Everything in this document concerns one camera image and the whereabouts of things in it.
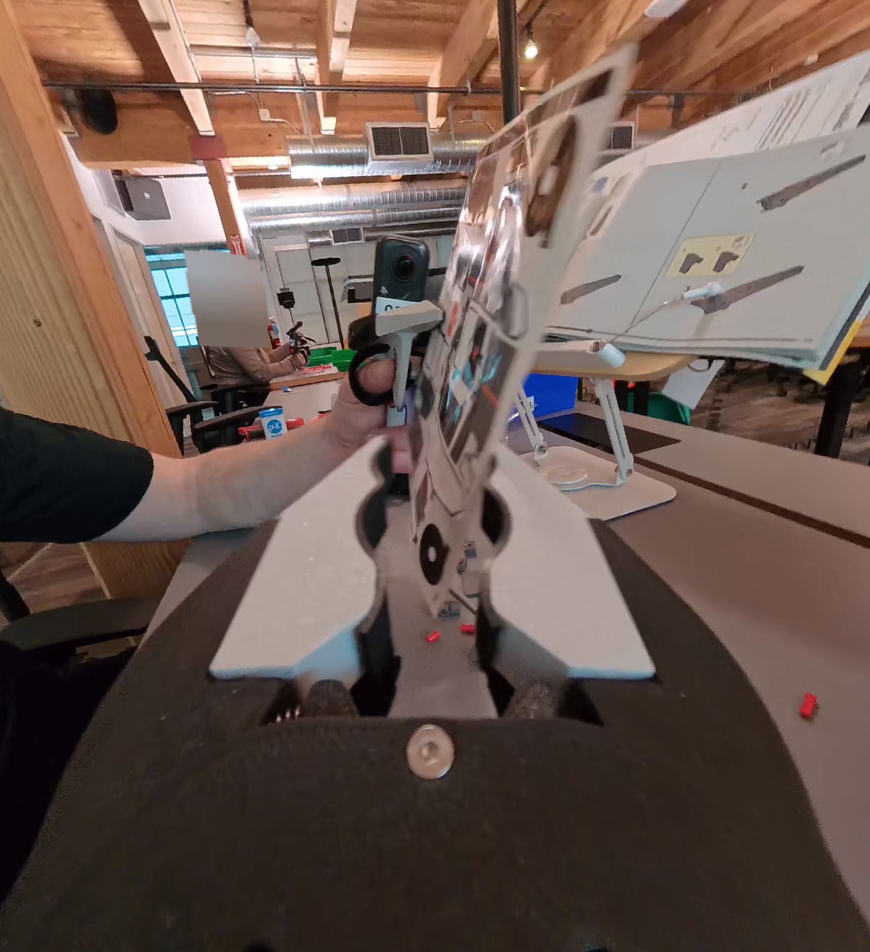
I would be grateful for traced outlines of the scattered red pins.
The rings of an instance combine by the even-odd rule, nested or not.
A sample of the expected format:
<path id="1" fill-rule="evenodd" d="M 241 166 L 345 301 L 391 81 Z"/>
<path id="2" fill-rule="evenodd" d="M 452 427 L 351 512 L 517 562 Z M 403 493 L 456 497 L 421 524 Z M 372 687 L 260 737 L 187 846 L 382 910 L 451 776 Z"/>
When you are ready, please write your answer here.
<path id="1" fill-rule="evenodd" d="M 476 627 L 474 624 L 463 624 L 458 626 L 459 633 L 464 637 L 474 638 Z M 441 631 L 433 629 L 425 634 L 425 642 L 433 644 L 441 639 Z M 799 717 L 803 720 L 812 721 L 815 719 L 820 704 L 817 696 L 812 692 L 804 693 L 799 706 Z"/>

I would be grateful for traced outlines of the white paper sign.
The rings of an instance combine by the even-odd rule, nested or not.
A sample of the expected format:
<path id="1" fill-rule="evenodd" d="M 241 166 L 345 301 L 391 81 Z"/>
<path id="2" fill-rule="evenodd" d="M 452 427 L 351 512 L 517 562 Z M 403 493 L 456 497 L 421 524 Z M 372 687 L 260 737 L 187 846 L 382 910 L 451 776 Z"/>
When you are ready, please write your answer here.
<path id="1" fill-rule="evenodd" d="M 622 160 L 652 166 L 785 148 L 851 130 L 870 106 L 870 50 L 637 149 Z"/>

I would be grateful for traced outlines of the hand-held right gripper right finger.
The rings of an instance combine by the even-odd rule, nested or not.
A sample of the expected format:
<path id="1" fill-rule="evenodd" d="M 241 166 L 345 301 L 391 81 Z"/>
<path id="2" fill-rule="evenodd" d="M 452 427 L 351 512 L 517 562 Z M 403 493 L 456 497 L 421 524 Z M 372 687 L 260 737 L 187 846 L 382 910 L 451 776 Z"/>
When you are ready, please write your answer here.
<path id="1" fill-rule="evenodd" d="M 582 683 L 655 677 L 591 521 L 543 477 L 496 463 L 481 530 L 476 652 L 500 717 L 529 695 L 549 716 L 584 709 Z"/>

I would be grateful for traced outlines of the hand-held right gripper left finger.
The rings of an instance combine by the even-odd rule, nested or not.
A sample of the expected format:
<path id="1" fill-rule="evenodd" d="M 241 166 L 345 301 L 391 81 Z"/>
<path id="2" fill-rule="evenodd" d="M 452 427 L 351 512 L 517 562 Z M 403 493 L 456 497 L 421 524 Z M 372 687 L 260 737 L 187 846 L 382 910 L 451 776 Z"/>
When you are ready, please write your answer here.
<path id="1" fill-rule="evenodd" d="M 336 682 L 359 713 L 386 716 L 401 659 L 377 549 L 391 446 L 376 437 L 277 520 L 208 667 L 217 681 L 277 679 L 301 694 Z"/>

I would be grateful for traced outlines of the open instruction booklet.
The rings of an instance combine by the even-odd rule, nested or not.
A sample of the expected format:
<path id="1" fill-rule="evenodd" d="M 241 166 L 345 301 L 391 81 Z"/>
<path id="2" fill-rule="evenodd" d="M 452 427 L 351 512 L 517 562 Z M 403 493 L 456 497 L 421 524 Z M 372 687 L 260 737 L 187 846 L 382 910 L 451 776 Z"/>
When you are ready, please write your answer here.
<path id="1" fill-rule="evenodd" d="M 625 175 L 550 341 L 826 370 L 870 311 L 870 123 Z"/>

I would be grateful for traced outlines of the sticker sheet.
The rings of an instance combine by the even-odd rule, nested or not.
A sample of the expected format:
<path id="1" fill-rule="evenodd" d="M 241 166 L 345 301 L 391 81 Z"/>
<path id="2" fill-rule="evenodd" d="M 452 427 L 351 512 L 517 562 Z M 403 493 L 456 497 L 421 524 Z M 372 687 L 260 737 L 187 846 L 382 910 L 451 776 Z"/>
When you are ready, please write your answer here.
<path id="1" fill-rule="evenodd" d="M 603 202 L 594 173 L 636 69 L 630 42 L 578 70 L 479 151 L 416 379 L 409 481 L 422 596 L 450 597 L 516 394 Z"/>

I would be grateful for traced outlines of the blue plastic bin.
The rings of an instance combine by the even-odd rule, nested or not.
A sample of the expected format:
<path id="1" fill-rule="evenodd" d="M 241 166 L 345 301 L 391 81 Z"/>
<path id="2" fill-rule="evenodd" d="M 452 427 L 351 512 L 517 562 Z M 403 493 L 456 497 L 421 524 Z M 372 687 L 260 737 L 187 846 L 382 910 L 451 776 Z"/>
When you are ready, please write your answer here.
<path id="1" fill-rule="evenodd" d="M 524 379 L 524 395 L 533 401 L 536 418 L 572 411 L 579 379 L 575 376 L 532 373 Z"/>

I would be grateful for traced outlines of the cream book stand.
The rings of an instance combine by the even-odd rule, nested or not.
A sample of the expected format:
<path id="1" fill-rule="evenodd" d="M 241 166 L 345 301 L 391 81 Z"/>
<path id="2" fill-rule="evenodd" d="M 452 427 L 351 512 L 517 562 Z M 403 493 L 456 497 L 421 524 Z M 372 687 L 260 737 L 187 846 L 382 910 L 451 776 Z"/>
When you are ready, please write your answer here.
<path id="1" fill-rule="evenodd" d="M 683 354 L 622 352 L 604 340 L 541 344 L 535 357 L 537 372 L 593 382 L 604 413 L 612 457 L 593 455 L 579 448 L 578 436 L 571 446 L 548 446 L 524 389 L 520 389 L 516 408 L 531 446 L 521 459 L 588 518 L 611 521 L 671 502 L 676 496 L 672 486 L 635 470 L 614 382 L 649 384 L 694 361 L 695 357 Z"/>

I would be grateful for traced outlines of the silver air duct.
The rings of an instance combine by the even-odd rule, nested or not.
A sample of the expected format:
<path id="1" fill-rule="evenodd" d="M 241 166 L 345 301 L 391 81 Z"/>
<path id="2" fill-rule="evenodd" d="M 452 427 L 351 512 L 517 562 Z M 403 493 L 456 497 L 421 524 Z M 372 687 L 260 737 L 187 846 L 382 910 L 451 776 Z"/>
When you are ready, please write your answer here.
<path id="1" fill-rule="evenodd" d="M 453 137 L 420 125 L 370 125 L 373 136 L 287 140 L 288 173 L 246 188 L 251 232 L 384 230 L 457 222 L 483 137 Z"/>

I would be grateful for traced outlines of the black floor lamp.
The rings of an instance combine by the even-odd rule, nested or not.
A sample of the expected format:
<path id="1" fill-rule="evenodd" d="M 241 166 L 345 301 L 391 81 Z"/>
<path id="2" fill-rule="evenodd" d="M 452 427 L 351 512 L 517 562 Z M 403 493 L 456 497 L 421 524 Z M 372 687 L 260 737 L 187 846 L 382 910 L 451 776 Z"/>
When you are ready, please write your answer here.
<path id="1" fill-rule="evenodd" d="M 340 350 L 343 350 L 346 346 L 346 337 L 344 329 L 342 326 L 342 319 L 339 312 L 339 305 L 336 300 L 335 287 L 332 276 L 332 268 L 341 263 L 341 260 L 335 256 L 322 256 L 312 260 L 312 267 L 314 269 L 320 269 L 324 271 L 326 290 L 328 293 L 328 300 L 332 309 L 334 325 L 336 330 L 336 342 Z"/>

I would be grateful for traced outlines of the person's left hand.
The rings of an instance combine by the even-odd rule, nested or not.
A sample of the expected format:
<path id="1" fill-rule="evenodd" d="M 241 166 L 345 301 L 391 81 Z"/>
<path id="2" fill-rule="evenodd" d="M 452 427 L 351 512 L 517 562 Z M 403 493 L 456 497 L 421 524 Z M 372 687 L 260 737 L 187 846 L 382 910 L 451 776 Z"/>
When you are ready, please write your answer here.
<path id="1" fill-rule="evenodd" d="M 320 457 L 325 471 L 340 465 L 377 436 L 384 436 L 391 450 L 391 467 L 396 474 L 409 474 L 414 468 L 408 427 L 389 425 L 387 407 L 368 406 L 354 393 L 349 381 L 344 381 L 332 411 L 322 422 L 318 440 Z"/>

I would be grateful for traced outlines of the black office chair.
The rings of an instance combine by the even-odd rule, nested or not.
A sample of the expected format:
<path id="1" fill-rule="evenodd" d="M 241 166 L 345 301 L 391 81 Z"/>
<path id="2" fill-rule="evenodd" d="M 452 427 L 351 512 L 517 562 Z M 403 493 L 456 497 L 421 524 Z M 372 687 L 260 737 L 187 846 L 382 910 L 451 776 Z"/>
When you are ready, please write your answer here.
<path id="1" fill-rule="evenodd" d="M 160 366 L 183 397 L 181 404 L 166 410 L 179 449 L 185 449 L 185 422 L 199 453 L 241 442 L 239 431 L 254 424 L 270 392 L 270 381 L 252 378 L 238 364 L 220 366 L 214 358 L 222 356 L 224 349 L 206 348 L 201 352 L 207 379 L 201 385 L 203 397 L 198 397 L 168 363 L 157 342 L 148 335 L 143 340 L 145 359 Z"/>

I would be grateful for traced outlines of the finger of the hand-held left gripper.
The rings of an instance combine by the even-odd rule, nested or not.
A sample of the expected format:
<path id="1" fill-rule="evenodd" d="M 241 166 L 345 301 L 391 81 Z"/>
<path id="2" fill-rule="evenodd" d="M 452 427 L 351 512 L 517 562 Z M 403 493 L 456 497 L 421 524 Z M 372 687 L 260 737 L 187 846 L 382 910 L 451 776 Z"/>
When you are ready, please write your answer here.
<path id="1" fill-rule="evenodd" d="M 429 301 L 401 302 L 402 306 L 387 307 L 374 316 L 377 337 L 409 334 L 414 337 L 438 327 L 444 317 L 441 306 Z"/>

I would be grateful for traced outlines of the black wall speaker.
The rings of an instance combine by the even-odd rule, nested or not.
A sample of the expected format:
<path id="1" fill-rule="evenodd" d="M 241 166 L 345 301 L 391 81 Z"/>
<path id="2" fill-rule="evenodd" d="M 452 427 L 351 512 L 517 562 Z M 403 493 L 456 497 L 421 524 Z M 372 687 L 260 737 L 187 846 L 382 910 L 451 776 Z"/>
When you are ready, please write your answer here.
<path id="1" fill-rule="evenodd" d="M 160 180 L 111 173 L 121 210 L 136 221 L 169 221 L 171 213 Z"/>

